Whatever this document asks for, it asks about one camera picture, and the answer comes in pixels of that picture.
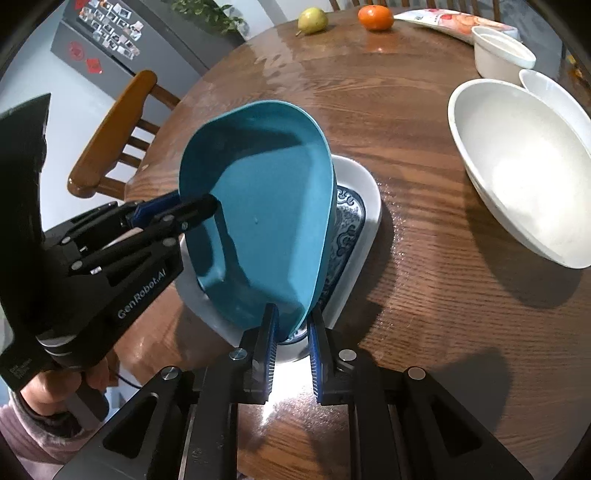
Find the metal screw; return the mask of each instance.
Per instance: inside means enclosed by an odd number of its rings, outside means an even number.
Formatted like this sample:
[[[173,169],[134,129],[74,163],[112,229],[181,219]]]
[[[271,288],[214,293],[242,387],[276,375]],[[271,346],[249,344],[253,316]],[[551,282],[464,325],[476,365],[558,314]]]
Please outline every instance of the metal screw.
[[[172,380],[173,378],[177,378],[180,372],[181,369],[179,367],[164,367],[160,371],[160,376],[165,380]]]
[[[246,352],[246,350],[244,350],[244,348],[236,348],[235,350],[230,352],[228,355],[230,356],[230,358],[232,360],[242,360],[243,358],[246,358],[248,353]]]
[[[346,349],[341,350],[339,352],[339,358],[343,362],[352,362],[353,360],[355,360],[357,358],[357,354],[353,350],[346,348]]]
[[[408,369],[408,376],[413,380],[422,380],[427,374],[421,367],[411,367]]]

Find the large white bowl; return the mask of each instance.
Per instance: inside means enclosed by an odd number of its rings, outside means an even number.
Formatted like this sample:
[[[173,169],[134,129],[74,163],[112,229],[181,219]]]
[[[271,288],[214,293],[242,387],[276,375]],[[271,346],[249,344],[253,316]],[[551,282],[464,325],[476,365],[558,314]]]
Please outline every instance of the large white bowl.
[[[525,90],[540,97],[542,101],[558,112],[577,135],[587,150],[591,151],[591,119],[572,95],[546,75],[533,70],[521,70],[519,79]]]
[[[460,85],[453,139],[488,209],[523,245],[570,268],[591,265],[591,157],[542,100],[500,80]]]

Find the refrigerator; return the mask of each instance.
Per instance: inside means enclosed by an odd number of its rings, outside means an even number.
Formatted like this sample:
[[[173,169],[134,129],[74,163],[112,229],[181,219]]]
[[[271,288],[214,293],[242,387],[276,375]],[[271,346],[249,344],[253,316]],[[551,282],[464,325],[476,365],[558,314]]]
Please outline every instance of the refrigerator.
[[[155,72],[161,87],[182,98],[237,42],[211,35],[169,12],[171,18],[163,22],[146,0],[68,0],[51,51],[114,99],[141,70]],[[188,43],[175,32],[177,27],[199,43]],[[162,125],[169,114],[148,97],[145,120]]]

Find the black cable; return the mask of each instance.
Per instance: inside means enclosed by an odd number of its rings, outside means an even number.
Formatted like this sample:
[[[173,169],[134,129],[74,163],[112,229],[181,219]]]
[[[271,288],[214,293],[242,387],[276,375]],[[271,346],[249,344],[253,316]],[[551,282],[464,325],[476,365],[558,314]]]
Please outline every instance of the black cable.
[[[139,390],[140,387],[139,385],[134,384],[133,382],[130,382],[129,380],[127,380],[125,377],[122,377],[121,375],[119,375],[119,372],[116,372],[115,370],[113,370],[111,367],[109,367],[109,370],[111,373],[115,374],[117,378],[119,378],[119,380],[121,380],[122,382],[127,383],[130,387],[135,388],[136,390]]]

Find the wood grain surface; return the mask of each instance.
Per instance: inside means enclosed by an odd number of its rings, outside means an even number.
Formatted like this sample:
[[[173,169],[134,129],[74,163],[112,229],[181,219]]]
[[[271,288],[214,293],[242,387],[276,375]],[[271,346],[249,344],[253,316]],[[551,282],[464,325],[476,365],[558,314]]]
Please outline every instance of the wood grain surface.
[[[522,247],[466,176],[447,102],[478,77],[471,46],[403,22],[369,33],[355,9],[329,18],[309,37],[296,38],[293,22],[268,30],[208,72],[158,132],[126,198],[175,188],[186,144],[216,115],[259,99],[304,108],[334,153],[374,175],[383,201],[337,328],[382,366],[430,370],[536,479],[550,479],[591,420],[591,273]],[[145,382],[229,348],[170,287],[117,353]],[[348,478],[347,431],[346,410],[316,405],[308,360],[278,365],[269,403],[240,409],[239,469],[256,480]]]

